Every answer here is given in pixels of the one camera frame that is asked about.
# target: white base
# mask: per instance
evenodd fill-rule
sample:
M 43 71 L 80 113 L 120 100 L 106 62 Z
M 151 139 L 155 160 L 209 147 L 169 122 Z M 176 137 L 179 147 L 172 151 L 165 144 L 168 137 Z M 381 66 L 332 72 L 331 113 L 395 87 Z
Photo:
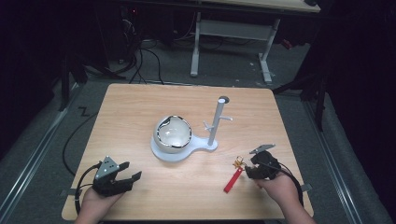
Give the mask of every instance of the white base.
M 191 135 L 190 142 L 185 146 L 183 150 L 178 153 L 167 153 L 160 150 L 157 144 L 154 141 L 154 138 L 151 137 L 151 150 L 154 155 L 162 160 L 162 161 L 183 161 L 190 156 L 190 154 L 196 150 L 205 150 L 205 151 L 214 151 L 218 147 L 218 142 L 215 140 L 213 141 L 212 146 L 208 145 L 209 138 L 200 138 L 195 136 L 194 134 Z

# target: wooden tabletop surface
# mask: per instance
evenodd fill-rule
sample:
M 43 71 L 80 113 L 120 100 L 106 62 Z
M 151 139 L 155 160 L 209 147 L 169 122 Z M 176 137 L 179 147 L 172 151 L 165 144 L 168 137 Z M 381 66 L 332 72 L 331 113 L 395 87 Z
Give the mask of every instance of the wooden tabletop surface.
M 220 96 L 230 98 L 222 115 L 233 120 L 220 121 L 216 134 L 219 146 L 215 151 L 196 151 L 176 163 L 154 156 L 150 138 L 160 119 L 181 116 L 190 124 L 193 134 L 208 137 L 203 122 L 211 124 Z M 130 162 L 128 169 L 119 172 L 117 180 L 130 178 L 139 171 L 142 176 L 112 207 L 106 216 L 108 220 L 283 218 L 277 204 L 246 173 L 241 174 L 229 193 L 223 191 L 235 172 L 236 157 L 242 156 L 247 165 L 252 165 L 248 153 L 262 144 L 276 144 L 269 149 L 271 154 L 303 184 L 270 90 L 112 84 L 71 188 L 76 188 L 88 168 L 110 156 L 118 164 Z M 83 184 L 92 183 L 94 175 L 95 171 L 86 175 Z M 304 207 L 313 215 L 306 193 Z M 67 198 L 62 216 L 66 220 L 76 218 L 74 197 Z

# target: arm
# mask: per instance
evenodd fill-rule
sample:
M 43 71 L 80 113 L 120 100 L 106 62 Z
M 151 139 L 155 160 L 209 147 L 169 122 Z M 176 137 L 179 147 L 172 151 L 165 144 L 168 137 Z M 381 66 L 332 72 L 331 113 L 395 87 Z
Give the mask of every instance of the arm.
M 273 180 L 256 179 L 254 181 L 277 202 L 289 224 L 316 223 L 301 206 L 297 189 L 288 176 L 279 172 Z
M 96 193 L 92 188 L 87 189 L 84 199 L 82 200 L 81 210 L 75 221 L 76 224 L 96 224 L 98 223 L 111 206 L 120 198 L 122 194 L 113 195 L 111 197 L 103 197 Z

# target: red tool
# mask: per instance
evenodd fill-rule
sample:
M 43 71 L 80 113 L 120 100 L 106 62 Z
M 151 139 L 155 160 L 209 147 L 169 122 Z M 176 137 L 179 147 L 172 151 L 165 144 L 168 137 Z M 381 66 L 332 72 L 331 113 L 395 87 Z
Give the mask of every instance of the red tool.
M 233 184 L 236 182 L 238 177 L 242 174 L 242 171 L 244 171 L 244 168 L 242 167 L 242 165 L 246 165 L 246 164 L 243 162 L 243 160 L 244 160 L 244 158 L 238 156 L 236 158 L 236 161 L 233 163 L 233 166 L 238 169 L 236 170 L 235 174 L 233 174 L 233 177 L 228 182 L 227 186 L 225 186 L 224 191 L 226 193 L 230 192 L 231 188 L 233 187 Z
M 242 174 L 242 171 L 244 171 L 244 169 L 242 167 L 239 167 L 235 174 L 233 174 L 233 177 L 231 178 L 231 180 L 228 182 L 227 186 L 224 188 L 224 191 L 226 193 L 228 193 L 231 188 L 233 187 L 233 184 L 235 183 L 235 181 L 238 179 L 238 177 Z

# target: red stick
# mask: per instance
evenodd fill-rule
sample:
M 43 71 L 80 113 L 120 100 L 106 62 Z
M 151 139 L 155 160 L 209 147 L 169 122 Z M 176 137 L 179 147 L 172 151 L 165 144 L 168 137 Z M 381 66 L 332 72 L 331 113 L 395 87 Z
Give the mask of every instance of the red stick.
M 244 171 L 244 169 L 242 169 L 242 167 L 238 167 L 238 169 L 236 170 L 235 174 L 233 174 L 233 177 L 228 182 L 227 186 L 224 188 L 224 191 L 226 193 L 230 192 L 231 188 L 233 187 L 233 184 L 238 179 L 238 177 L 242 174 L 242 171 Z

